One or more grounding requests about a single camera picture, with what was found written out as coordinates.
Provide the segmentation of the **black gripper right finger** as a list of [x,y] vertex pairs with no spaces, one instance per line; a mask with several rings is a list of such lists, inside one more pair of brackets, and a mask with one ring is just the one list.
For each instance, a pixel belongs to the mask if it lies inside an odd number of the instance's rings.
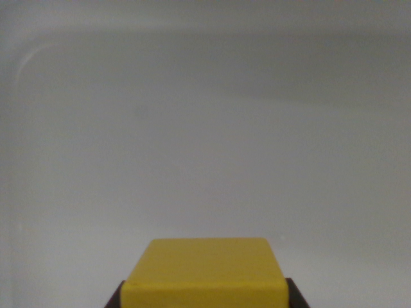
[[288,307],[289,308],[310,308],[308,302],[296,286],[292,278],[286,278],[288,284]]

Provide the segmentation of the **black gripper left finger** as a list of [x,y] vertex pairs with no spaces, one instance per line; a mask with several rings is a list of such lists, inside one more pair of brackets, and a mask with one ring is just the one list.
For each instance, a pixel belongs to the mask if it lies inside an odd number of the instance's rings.
[[124,283],[125,281],[122,280],[119,286],[113,292],[108,302],[105,304],[104,308],[121,308],[121,288]]

